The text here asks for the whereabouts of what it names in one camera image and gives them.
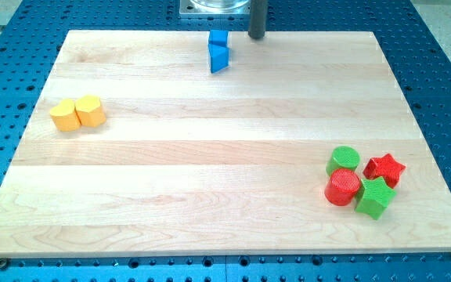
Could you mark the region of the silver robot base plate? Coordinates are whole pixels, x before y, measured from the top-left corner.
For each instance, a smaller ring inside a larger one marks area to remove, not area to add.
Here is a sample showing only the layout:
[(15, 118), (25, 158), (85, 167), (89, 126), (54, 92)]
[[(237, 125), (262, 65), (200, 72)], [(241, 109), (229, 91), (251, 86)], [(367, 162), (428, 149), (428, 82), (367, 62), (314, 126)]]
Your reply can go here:
[(250, 0), (180, 0), (180, 15), (248, 14)]

